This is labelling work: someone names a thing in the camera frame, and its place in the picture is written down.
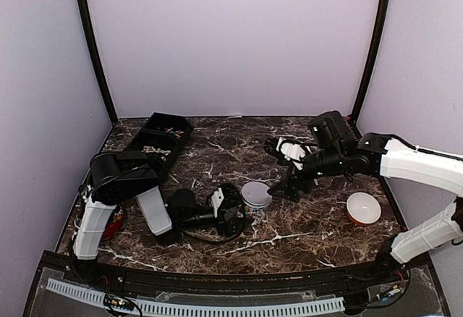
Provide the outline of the clear plastic jar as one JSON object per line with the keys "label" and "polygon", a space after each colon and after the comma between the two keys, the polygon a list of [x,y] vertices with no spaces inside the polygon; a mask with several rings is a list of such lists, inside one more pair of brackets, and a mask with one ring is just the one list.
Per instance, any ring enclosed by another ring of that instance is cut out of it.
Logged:
{"label": "clear plastic jar", "polygon": [[256,219],[260,219],[265,215],[268,205],[266,206],[250,206],[246,203],[241,207],[241,215],[245,224],[251,224]]}

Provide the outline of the silver jar lid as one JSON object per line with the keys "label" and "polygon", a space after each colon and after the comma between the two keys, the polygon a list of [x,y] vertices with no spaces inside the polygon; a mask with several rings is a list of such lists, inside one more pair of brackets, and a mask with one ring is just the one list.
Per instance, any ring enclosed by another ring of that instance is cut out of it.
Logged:
{"label": "silver jar lid", "polygon": [[248,182],[242,186],[241,194],[246,205],[252,208],[265,208],[271,203],[269,187],[263,182]]}

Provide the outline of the black bin with small candies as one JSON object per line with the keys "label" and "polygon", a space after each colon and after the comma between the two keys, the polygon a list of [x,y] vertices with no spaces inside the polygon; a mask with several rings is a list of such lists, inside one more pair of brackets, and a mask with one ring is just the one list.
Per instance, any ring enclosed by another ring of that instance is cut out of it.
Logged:
{"label": "black bin with small candies", "polygon": [[125,150],[143,152],[159,179],[165,181],[181,152],[181,147],[170,135],[141,130]]}

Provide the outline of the black bin with lollipops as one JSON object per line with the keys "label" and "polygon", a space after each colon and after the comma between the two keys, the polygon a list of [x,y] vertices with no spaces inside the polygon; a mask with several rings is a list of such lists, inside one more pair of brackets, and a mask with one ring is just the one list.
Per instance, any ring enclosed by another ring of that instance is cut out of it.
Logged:
{"label": "black bin with lollipops", "polygon": [[[184,130],[183,136],[180,139],[177,139],[172,135],[166,134],[165,129],[170,127]],[[186,117],[154,112],[143,126],[143,130],[149,133],[169,137],[173,139],[178,146],[184,146],[189,140],[194,127]]]}

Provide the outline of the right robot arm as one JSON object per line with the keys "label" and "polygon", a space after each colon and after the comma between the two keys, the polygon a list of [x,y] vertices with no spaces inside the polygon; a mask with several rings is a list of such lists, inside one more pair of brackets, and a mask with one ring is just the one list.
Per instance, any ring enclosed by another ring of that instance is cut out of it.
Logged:
{"label": "right robot arm", "polygon": [[368,133],[347,144],[304,143],[269,138],[266,153],[288,166],[286,176],[269,194],[293,202],[310,192],[316,179],[356,174],[413,184],[423,190],[453,195],[442,211],[415,227],[388,238],[370,266],[369,277],[383,284],[402,266],[423,253],[462,238],[462,156],[412,145],[396,135]]}

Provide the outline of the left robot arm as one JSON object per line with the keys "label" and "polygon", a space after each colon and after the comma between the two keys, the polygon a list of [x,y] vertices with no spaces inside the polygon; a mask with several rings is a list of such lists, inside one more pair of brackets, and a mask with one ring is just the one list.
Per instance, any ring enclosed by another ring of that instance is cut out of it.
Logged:
{"label": "left robot arm", "polygon": [[165,198],[161,192],[163,166],[151,154],[142,151],[102,153],[90,161],[90,179],[80,189],[85,202],[77,221],[77,232],[70,253],[78,259],[73,272],[87,285],[102,279],[102,270],[92,262],[98,256],[103,235],[119,205],[136,200],[139,209],[160,245],[171,245],[192,230],[215,227],[218,244],[237,239],[247,224],[245,205],[239,190],[231,183],[219,185],[197,203],[190,189],[179,189]]}

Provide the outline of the pile of small candies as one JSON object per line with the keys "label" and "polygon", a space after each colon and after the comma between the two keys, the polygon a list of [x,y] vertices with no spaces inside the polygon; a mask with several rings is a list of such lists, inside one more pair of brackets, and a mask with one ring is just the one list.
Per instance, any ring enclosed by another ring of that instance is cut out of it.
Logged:
{"label": "pile of small candies", "polygon": [[150,146],[150,145],[144,145],[143,146],[143,152],[144,153],[153,153],[153,154],[157,154],[157,155],[160,155],[160,156],[163,156],[163,157],[167,157],[167,156],[169,156],[171,154],[171,150],[169,150],[169,149],[157,148],[157,147]]}

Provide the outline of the orange and white bowl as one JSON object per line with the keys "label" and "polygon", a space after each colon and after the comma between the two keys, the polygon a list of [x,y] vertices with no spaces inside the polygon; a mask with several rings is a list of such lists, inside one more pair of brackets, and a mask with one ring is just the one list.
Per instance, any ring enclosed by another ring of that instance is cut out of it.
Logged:
{"label": "orange and white bowl", "polygon": [[381,217],[380,203],[370,194],[358,192],[347,199],[349,219],[356,225],[367,226],[376,223]]}

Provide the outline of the pile of lollipops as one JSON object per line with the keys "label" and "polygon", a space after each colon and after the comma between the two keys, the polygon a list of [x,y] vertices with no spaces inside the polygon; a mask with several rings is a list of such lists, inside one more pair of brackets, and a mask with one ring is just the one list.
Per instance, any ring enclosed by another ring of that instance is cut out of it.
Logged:
{"label": "pile of lollipops", "polygon": [[184,130],[170,127],[170,128],[165,129],[165,133],[168,135],[172,135],[176,137],[177,139],[180,139],[184,134]]}

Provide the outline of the red floral saucer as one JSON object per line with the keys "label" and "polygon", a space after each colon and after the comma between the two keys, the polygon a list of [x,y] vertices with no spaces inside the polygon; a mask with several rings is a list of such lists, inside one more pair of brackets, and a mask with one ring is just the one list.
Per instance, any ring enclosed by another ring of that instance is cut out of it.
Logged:
{"label": "red floral saucer", "polygon": [[124,226],[125,212],[122,206],[117,206],[111,213],[110,219],[103,232],[102,241],[113,238]]}

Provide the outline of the black front rail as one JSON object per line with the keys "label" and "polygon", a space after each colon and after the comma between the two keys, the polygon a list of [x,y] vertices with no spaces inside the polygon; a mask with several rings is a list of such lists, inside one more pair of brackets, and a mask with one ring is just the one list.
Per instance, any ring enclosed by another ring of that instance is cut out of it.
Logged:
{"label": "black front rail", "polygon": [[157,292],[191,294],[264,294],[314,290],[322,294],[357,294],[377,284],[386,286],[406,282],[409,274],[392,273],[379,279],[365,279],[361,273],[373,270],[373,263],[337,269],[264,275],[202,275],[131,269],[105,263],[94,264],[96,275],[108,278],[113,292],[154,295]]}

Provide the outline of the right black frame post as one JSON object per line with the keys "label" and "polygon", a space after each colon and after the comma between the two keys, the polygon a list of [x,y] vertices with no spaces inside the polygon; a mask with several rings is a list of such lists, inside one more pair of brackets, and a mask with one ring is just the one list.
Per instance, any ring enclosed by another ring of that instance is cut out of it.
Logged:
{"label": "right black frame post", "polygon": [[358,123],[363,105],[365,103],[365,99],[368,93],[368,88],[370,86],[370,81],[373,76],[373,70],[375,67],[381,44],[383,29],[388,11],[388,4],[389,0],[378,0],[378,8],[375,15],[375,22],[373,26],[367,58],[365,61],[365,67],[362,73],[354,105],[352,107],[352,113],[349,115],[352,124]]}

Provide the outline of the black frame post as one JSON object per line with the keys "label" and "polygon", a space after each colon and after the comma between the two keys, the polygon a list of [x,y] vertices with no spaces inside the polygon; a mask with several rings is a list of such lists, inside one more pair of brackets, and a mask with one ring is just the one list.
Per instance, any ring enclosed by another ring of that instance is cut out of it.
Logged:
{"label": "black frame post", "polygon": [[77,0],[77,5],[80,13],[80,19],[88,48],[88,53],[90,55],[95,78],[97,80],[98,89],[101,94],[101,98],[103,100],[103,104],[105,106],[106,113],[108,114],[110,123],[112,126],[114,126],[118,122],[119,118],[117,116],[116,108],[112,100],[109,86],[103,70],[103,64],[95,38],[95,31],[93,29],[88,0]]}
{"label": "black frame post", "polygon": [[370,81],[373,76],[373,70],[375,67],[381,44],[383,29],[388,11],[388,4],[389,0],[378,0],[378,8],[375,15],[375,22],[373,26],[367,58],[365,61],[365,67],[362,73],[354,105],[352,107],[352,113],[349,115],[352,124],[358,123],[363,105],[365,103],[365,99],[368,93],[368,88],[370,86]]}

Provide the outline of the left black frame post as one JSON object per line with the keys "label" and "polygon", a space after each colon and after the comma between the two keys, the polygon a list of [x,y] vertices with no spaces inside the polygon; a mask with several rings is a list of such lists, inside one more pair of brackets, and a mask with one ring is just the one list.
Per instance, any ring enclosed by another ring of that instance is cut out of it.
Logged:
{"label": "left black frame post", "polygon": [[98,89],[101,94],[101,98],[103,100],[103,104],[105,106],[106,113],[108,114],[110,123],[112,126],[114,126],[118,122],[119,118],[117,116],[116,108],[112,100],[109,86],[103,70],[103,64],[95,38],[95,31],[93,29],[88,0],[77,0],[77,5],[80,13],[80,19],[88,48],[88,53],[90,55],[95,78],[97,80]]}

